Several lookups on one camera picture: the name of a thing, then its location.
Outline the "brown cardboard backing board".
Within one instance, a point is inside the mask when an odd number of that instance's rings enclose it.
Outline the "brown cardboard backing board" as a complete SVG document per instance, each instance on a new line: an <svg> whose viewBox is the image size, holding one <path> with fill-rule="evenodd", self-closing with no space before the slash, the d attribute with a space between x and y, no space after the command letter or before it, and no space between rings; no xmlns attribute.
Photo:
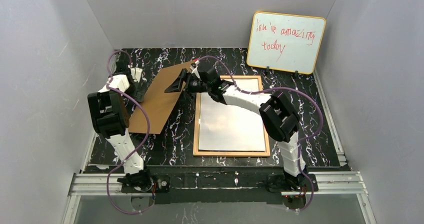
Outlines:
<svg viewBox="0 0 424 224"><path fill-rule="evenodd" d="M174 109L181 92L165 93L182 69L189 69L193 61L162 68L148 87L141 102L150 123L150 134L160 134Z"/></svg>

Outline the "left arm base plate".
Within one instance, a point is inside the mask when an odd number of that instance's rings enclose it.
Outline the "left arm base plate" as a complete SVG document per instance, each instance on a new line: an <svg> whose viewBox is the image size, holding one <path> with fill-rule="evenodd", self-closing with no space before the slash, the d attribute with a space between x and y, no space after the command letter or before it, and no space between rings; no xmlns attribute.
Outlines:
<svg viewBox="0 0 424 224"><path fill-rule="evenodd" d="M171 180L168 175L129 175L117 179L121 183L121 192L133 193L168 193L170 191Z"/></svg>

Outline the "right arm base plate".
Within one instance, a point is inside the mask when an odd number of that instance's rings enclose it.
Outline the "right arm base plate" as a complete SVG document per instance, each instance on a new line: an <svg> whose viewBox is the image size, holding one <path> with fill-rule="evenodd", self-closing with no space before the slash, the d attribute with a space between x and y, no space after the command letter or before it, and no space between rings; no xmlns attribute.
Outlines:
<svg viewBox="0 0 424 224"><path fill-rule="evenodd" d="M301 174L298 177L270 174L265 179L264 186L271 193L289 192L290 196L304 196L308 192L319 190L314 174L308 174L308 178Z"/></svg>

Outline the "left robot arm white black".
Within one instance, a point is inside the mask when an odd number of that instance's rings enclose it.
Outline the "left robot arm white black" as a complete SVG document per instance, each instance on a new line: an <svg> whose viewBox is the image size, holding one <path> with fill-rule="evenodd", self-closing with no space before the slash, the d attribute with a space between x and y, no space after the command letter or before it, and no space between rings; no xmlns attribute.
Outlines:
<svg viewBox="0 0 424 224"><path fill-rule="evenodd" d="M118 61L112 78L108 79L106 85L87 96L94 131L113 146L127 175L142 171L144 161L137 153L127 157L135 150L129 134L130 115L123 95L110 90L108 86L134 98L138 87L141 86L136 79L140 73L140 69L130 68L128 61Z"/></svg>

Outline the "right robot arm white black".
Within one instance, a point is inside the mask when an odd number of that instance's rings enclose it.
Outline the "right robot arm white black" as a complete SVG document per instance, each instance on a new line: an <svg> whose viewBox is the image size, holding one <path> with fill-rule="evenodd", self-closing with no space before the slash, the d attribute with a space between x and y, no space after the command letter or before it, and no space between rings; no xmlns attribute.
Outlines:
<svg viewBox="0 0 424 224"><path fill-rule="evenodd" d="M240 107L259 115L267 134L279 145L284 172L299 177L305 171L305 162L298 143L300 116L283 93L265 94L260 91L239 90L234 80L222 79L213 69L193 69L192 72L183 69L165 89L165 93L182 90L207 93L217 103Z"/></svg>

